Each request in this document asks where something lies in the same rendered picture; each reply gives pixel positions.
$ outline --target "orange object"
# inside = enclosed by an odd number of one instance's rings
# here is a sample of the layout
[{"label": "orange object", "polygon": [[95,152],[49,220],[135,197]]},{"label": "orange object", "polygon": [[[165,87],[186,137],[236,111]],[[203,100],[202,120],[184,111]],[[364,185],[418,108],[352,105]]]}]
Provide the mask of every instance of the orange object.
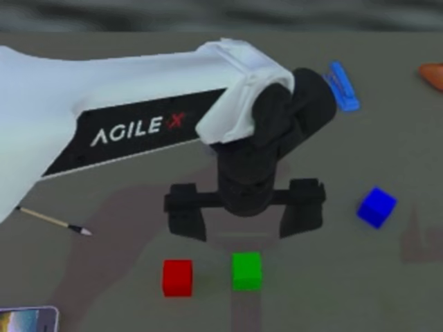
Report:
[{"label": "orange object", "polygon": [[418,71],[430,85],[443,92],[443,64],[422,64]]}]

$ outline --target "green cube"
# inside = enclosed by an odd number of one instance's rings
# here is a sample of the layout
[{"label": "green cube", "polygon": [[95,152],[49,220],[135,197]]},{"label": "green cube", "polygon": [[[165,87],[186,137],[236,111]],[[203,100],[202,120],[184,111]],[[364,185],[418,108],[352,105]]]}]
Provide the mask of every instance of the green cube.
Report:
[{"label": "green cube", "polygon": [[233,254],[233,290],[258,291],[262,287],[262,260],[259,252]]}]

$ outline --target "blue cube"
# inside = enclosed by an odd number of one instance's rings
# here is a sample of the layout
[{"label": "blue cube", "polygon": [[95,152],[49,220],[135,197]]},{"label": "blue cube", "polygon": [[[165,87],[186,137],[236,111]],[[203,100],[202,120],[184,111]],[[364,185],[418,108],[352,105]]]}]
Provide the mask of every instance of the blue cube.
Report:
[{"label": "blue cube", "polygon": [[375,187],[365,197],[357,215],[374,228],[380,228],[394,210],[397,200]]}]

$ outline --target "blue clip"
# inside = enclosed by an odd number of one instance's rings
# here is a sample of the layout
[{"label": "blue clip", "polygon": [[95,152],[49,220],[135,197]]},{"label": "blue clip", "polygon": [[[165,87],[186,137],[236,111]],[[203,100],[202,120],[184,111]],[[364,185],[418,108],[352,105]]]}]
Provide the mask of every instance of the blue clip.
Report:
[{"label": "blue clip", "polygon": [[329,64],[330,72],[324,75],[335,96],[338,107],[345,112],[356,111],[360,108],[360,102],[355,96],[351,82],[347,78],[345,69],[338,61]]}]

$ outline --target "red letter x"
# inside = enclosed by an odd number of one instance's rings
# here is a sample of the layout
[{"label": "red letter x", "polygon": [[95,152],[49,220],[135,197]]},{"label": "red letter x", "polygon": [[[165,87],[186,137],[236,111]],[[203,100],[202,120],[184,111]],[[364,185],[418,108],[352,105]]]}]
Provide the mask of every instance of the red letter x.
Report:
[{"label": "red letter x", "polygon": [[181,127],[181,121],[185,117],[185,113],[181,112],[178,114],[172,114],[169,121],[166,122],[166,125],[168,126],[168,129],[172,129],[175,127]]}]

